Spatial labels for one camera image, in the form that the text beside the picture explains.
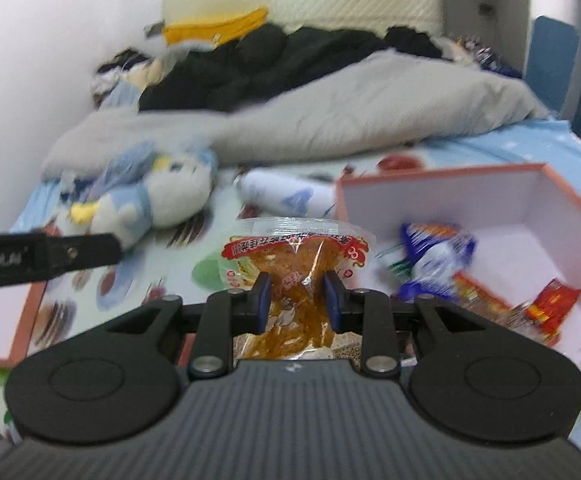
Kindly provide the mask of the pink cardboard box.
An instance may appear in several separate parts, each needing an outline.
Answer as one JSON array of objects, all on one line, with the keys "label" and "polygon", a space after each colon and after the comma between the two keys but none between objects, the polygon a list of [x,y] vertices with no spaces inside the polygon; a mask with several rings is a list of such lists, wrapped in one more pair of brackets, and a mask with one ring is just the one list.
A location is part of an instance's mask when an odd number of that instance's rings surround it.
[{"label": "pink cardboard box", "polygon": [[[405,222],[461,226],[477,238],[469,275],[512,306],[553,278],[581,289],[581,197],[546,164],[411,170],[342,178],[338,218],[381,252]],[[581,370],[581,296],[557,350]]]}]

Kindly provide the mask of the blue chair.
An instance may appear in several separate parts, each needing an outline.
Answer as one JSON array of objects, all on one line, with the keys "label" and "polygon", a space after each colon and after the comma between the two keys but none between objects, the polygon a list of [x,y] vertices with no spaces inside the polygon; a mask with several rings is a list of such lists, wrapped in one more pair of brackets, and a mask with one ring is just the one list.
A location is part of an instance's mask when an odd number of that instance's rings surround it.
[{"label": "blue chair", "polygon": [[524,80],[553,114],[565,103],[579,47],[573,25],[538,16],[533,21]]}]

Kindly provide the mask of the orange dried fruit packet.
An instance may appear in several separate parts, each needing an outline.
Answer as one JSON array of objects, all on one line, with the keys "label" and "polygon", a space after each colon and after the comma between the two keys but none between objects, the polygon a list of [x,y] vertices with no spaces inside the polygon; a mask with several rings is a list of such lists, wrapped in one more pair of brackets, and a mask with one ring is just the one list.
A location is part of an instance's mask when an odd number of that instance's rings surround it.
[{"label": "orange dried fruit packet", "polygon": [[329,326],[323,278],[333,271],[349,285],[369,262],[374,237],[346,222],[269,217],[240,219],[219,257],[219,276],[250,289],[260,273],[271,278],[271,306],[260,335],[235,344],[240,359],[324,359],[357,356],[358,336]]}]

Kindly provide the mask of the grey blanket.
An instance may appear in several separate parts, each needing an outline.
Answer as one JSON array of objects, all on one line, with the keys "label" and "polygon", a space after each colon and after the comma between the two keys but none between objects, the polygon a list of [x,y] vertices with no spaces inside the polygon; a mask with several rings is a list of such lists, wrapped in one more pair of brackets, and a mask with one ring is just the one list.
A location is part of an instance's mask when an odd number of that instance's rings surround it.
[{"label": "grey blanket", "polygon": [[479,134],[549,115],[524,81],[388,50],[234,113],[98,110],[52,145],[41,177],[94,177],[144,141],[165,153],[211,148],[223,166],[278,164]]}]

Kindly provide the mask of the white spray bottle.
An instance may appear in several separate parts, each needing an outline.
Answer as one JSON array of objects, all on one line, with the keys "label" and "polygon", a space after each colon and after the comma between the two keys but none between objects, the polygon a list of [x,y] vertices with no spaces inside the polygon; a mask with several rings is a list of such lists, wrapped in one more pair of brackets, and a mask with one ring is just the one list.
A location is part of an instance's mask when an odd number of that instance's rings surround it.
[{"label": "white spray bottle", "polygon": [[335,186],[331,182],[257,168],[238,176],[234,185],[245,204],[267,214],[315,219],[335,214]]}]

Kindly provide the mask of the black clothes pile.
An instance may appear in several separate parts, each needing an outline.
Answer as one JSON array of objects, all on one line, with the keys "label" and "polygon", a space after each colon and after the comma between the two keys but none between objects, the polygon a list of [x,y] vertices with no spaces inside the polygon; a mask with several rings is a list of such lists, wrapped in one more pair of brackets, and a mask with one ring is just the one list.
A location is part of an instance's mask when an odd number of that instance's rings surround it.
[{"label": "black clothes pile", "polygon": [[425,32],[394,26],[384,36],[358,29],[264,24],[217,48],[184,41],[156,58],[129,49],[100,66],[93,89],[98,108],[233,112],[309,84],[384,50],[443,58]]}]

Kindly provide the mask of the yellow pouch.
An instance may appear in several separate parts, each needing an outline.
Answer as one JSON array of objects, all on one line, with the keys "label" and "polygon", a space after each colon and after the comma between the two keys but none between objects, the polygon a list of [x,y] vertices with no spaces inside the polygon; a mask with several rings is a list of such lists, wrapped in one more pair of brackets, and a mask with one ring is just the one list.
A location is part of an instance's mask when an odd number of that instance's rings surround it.
[{"label": "yellow pouch", "polygon": [[240,39],[266,24],[268,15],[269,9],[266,6],[260,6],[245,13],[186,18],[164,26],[162,36],[167,44],[195,40],[220,46],[220,44]]}]

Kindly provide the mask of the white blue plush toy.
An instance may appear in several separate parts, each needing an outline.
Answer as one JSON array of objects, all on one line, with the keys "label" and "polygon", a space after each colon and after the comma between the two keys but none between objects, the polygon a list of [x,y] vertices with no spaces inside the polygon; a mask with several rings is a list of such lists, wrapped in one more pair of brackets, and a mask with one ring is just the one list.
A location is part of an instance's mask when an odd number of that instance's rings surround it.
[{"label": "white blue plush toy", "polygon": [[158,151],[142,142],[115,157],[79,200],[68,218],[90,234],[110,234],[124,250],[152,230],[179,226],[208,203],[218,169],[211,148],[181,153]]}]

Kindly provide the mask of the fruit print mat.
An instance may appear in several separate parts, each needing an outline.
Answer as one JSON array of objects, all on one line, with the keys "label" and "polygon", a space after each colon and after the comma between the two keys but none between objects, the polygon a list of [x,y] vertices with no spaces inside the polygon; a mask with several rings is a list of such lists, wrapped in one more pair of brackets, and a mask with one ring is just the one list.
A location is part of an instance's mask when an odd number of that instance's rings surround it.
[{"label": "fruit print mat", "polygon": [[[376,174],[395,169],[431,166],[421,151],[372,154],[349,160],[278,166],[284,174],[323,180],[334,187],[343,174]],[[233,183],[246,168],[225,168],[217,174],[216,187],[205,208],[179,226],[149,232],[117,266],[65,274],[46,285],[32,326],[28,354],[43,350],[89,328],[126,313],[162,295],[180,295],[199,302],[222,287],[218,260],[228,238],[237,233],[237,219],[259,217],[260,211],[245,205]],[[83,226],[68,219],[67,203],[59,198],[59,180],[40,184],[10,229],[13,233],[44,229],[53,234],[85,234]],[[309,356],[351,358],[359,364],[359,337],[335,336],[334,350],[310,350]],[[10,371],[0,367],[0,441],[13,442],[12,422],[3,388]]]}]

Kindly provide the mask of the pink box lid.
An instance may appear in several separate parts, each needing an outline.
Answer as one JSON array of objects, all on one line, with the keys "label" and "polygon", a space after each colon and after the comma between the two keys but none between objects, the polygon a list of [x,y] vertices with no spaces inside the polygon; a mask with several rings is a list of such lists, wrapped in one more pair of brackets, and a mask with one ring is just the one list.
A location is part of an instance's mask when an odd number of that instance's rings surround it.
[{"label": "pink box lid", "polygon": [[47,288],[47,282],[0,288],[0,367],[13,366],[25,354]]}]

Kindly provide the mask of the red foil snack packet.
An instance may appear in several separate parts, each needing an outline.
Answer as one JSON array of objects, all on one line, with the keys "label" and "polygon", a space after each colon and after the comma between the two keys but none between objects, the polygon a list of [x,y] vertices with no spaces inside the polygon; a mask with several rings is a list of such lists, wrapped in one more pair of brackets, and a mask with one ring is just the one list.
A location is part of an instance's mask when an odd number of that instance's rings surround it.
[{"label": "red foil snack packet", "polygon": [[580,296],[580,288],[571,287],[553,278],[525,307],[525,319],[539,330],[545,344],[553,346],[559,341],[562,325]]}]

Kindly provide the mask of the brown wafer snack packet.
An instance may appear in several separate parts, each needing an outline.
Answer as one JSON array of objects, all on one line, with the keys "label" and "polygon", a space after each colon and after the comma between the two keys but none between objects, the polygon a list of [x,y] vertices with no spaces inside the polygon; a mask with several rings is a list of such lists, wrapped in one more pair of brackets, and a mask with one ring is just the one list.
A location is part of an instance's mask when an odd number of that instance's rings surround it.
[{"label": "brown wafer snack packet", "polygon": [[511,307],[490,289],[481,285],[463,272],[455,273],[453,284],[457,291],[457,304],[488,321],[511,327],[521,322],[524,316],[522,307]]}]

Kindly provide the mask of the blue white snack bag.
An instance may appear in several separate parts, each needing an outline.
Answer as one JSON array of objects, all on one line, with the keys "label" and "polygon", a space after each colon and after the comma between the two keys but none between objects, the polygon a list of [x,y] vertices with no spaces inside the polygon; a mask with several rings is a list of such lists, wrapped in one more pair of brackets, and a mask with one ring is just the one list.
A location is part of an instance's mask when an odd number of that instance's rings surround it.
[{"label": "blue white snack bag", "polygon": [[476,248],[477,237],[456,224],[405,222],[399,242],[377,259],[397,281],[398,300],[413,302],[429,295],[455,302],[455,275],[471,266]]}]

